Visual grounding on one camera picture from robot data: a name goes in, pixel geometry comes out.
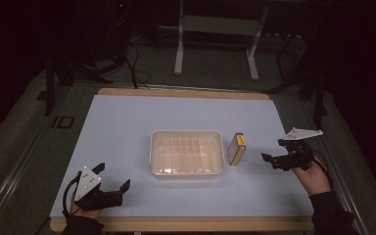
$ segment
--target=dark background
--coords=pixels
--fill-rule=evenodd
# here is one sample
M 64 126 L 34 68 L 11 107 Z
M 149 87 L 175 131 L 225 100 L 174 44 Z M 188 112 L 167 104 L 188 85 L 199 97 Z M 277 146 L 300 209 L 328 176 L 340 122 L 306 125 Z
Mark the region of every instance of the dark background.
M 245 14 L 241 8 L 212 3 L 216 12 Z M 176 25 L 177 9 L 173 0 L 133 1 L 132 25 L 155 38 L 152 24 Z M 268 19 L 266 32 L 281 30 L 282 21 L 287 28 L 293 27 L 284 11 L 279 9 L 277 18 Z M 49 48 L 54 46 L 49 38 L 76 35 L 65 41 L 63 50 L 71 50 L 69 43 L 75 43 L 77 51 L 72 53 L 91 60 L 88 42 L 80 40 L 86 33 L 74 1 L 0 0 L 0 123 L 29 82 L 44 70 Z M 317 59 L 327 70 L 326 88 L 333 93 L 376 179 L 376 1 L 355 1 L 344 11 L 328 10 L 314 39 Z

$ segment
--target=black cable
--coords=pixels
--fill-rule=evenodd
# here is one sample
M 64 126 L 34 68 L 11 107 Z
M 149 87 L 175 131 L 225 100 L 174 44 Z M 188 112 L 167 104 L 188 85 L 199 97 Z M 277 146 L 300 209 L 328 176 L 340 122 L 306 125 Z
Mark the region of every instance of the black cable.
M 80 210 L 80 208 L 78 208 L 77 210 L 75 210 L 72 214 L 70 214 L 70 216 L 74 215 L 74 214 L 77 213 L 79 210 Z
M 66 190 L 64 191 L 63 195 L 63 215 L 65 218 L 70 216 L 69 210 L 67 209 L 67 194 L 69 193 L 69 189 L 72 187 L 74 183 L 78 183 L 80 179 L 81 171 L 78 172 L 78 175 L 73 179 L 69 185 L 67 186 Z
M 158 36 L 158 39 L 164 38 L 164 37 L 166 37 L 166 36 L 168 36 L 168 35 L 171 35 L 171 34 L 177 32 L 177 31 L 178 31 L 178 29 L 172 29 L 171 31 L 166 32 L 166 33 L 164 33 L 164 34 Z M 138 41 L 138 40 L 136 40 L 136 39 L 138 39 L 139 37 L 143 37 L 144 35 L 145 35 L 145 34 L 140 34 L 140 35 L 138 35 L 138 36 L 134 36 L 133 38 L 129 39 L 129 42 L 136 43 L 136 44 L 148 44 L 148 43 L 154 43 L 154 42 L 155 42 L 155 41 L 150 40 L 150 39 L 145 39 L 145 41 Z
M 133 69 L 133 66 L 130 64 L 129 60 L 127 60 L 127 58 L 124 59 L 127 63 L 127 65 L 129 66 L 129 69 L 130 69 L 130 72 L 132 73 L 132 82 L 133 82 L 133 87 L 135 89 L 137 89 L 137 82 L 136 82 L 136 74 L 135 74 L 135 71 Z
M 131 48 L 133 48 L 133 49 L 135 50 L 135 52 L 136 52 L 136 58 L 135 58 L 135 61 L 133 62 L 133 72 L 134 72 L 134 75 L 135 75 L 135 79 L 136 79 L 137 81 L 139 81 L 139 85 L 143 85 L 143 86 L 145 86 L 146 88 L 151 89 L 149 86 L 146 85 L 146 82 L 148 82 L 149 80 L 151 80 L 152 75 L 151 75 L 150 73 L 145 72 L 145 71 L 141 71 L 141 70 L 137 70 L 137 69 L 136 69 L 136 62 L 137 62 L 137 60 L 139 59 L 139 50 L 138 50 L 134 45 L 132 45 L 131 43 L 128 43 L 128 45 L 129 45 Z M 145 74 L 147 74 L 147 75 L 149 76 L 149 78 L 146 79 L 146 80 L 143 80 L 143 81 L 140 80 L 139 77 L 136 75 L 136 71 L 137 71 L 137 72 L 141 72 L 141 73 L 145 73 Z
M 325 162 L 326 164 L 326 168 L 325 166 L 323 166 L 322 163 L 320 163 L 317 159 L 313 159 L 313 161 L 319 165 L 319 167 L 322 169 L 322 171 L 325 173 L 326 177 L 328 178 L 328 181 L 329 181 L 329 186 L 331 186 L 331 190 L 334 188 L 334 180 L 332 179 L 331 177 L 331 174 L 329 173 L 328 169 L 329 169 L 329 166 L 328 166 L 328 163 L 325 159 L 325 157 L 317 150 L 313 150 L 313 152 L 315 152 L 316 154 L 318 154 Z

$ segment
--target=black equipment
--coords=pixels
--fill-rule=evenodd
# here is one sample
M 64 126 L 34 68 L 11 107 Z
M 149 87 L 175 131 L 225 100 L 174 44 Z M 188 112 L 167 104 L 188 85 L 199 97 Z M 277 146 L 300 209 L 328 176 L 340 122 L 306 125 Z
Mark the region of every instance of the black equipment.
M 268 154 L 261 154 L 264 161 L 271 163 L 274 169 L 281 168 L 284 171 L 300 167 L 303 170 L 310 168 L 310 162 L 314 160 L 313 150 L 303 140 L 279 139 L 279 146 L 285 147 L 288 155 L 272 157 Z
M 95 173 L 97 176 L 98 173 L 103 171 L 105 169 L 105 164 L 99 164 L 96 167 L 92 169 L 92 171 Z M 87 174 L 82 175 L 83 172 L 79 171 L 75 179 L 73 179 L 70 184 L 67 186 L 66 191 L 64 192 L 64 197 L 63 197 L 63 214 L 65 217 L 69 217 L 70 213 L 67 210 L 67 193 L 70 189 L 70 187 L 74 184 L 77 183 L 77 187 L 79 185 L 80 180 L 86 180 L 85 177 Z M 105 208 L 112 208 L 112 207 L 120 207 L 122 204 L 122 196 L 125 192 L 130 187 L 130 179 L 128 179 L 123 185 L 120 186 L 118 191 L 115 192 L 103 192 L 100 190 L 100 178 L 96 182 L 96 186 L 91 189 L 89 192 L 85 193 L 83 197 L 81 197 L 79 200 L 74 197 L 74 202 L 75 204 L 82 210 L 84 211 L 95 211 L 95 210 L 101 210 Z

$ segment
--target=sleeve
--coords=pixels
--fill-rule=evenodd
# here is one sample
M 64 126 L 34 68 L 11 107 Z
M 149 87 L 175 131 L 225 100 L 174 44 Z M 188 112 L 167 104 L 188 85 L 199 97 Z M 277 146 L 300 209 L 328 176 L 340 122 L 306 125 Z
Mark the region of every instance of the sleeve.
M 103 227 L 104 225 L 95 219 L 72 215 L 67 218 L 63 235 L 101 235 Z
M 316 194 L 309 198 L 314 209 L 314 234 L 358 234 L 353 229 L 353 214 L 344 210 L 334 192 Z

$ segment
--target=white tabletop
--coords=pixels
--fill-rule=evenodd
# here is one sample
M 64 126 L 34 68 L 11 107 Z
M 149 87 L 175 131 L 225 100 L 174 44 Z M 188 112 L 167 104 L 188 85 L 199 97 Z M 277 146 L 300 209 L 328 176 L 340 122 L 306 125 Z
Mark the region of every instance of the white tabletop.
M 247 150 L 237 166 L 226 160 L 212 179 L 157 179 L 149 165 L 156 130 L 216 130 L 224 154 L 234 133 L 243 132 Z M 131 180 L 123 205 L 103 210 L 102 217 L 311 216 L 297 177 L 261 158 L 286 154 L 277 143 L 284 135 L 272 101 L 97 95 L 50 216 L 63 217 L 68 183 L 85 165 L 99 163 L 106 164 L 101 190 L 116 191 Z

